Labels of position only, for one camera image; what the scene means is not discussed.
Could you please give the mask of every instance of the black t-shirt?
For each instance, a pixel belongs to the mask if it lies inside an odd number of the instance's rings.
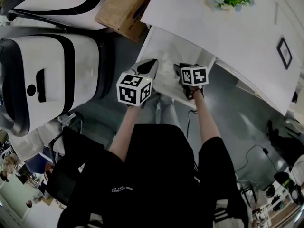
[[[136,125],[125,163],[105,152],[98,167],[95,180],[87,183],[87,205],[65,210],[74,226],[211,228],[233,219],[248,227],[247,208],[221,138],[203,144],[197,173],[193,151],[178,127]],[[90,221],[80,218],[84,213]]]

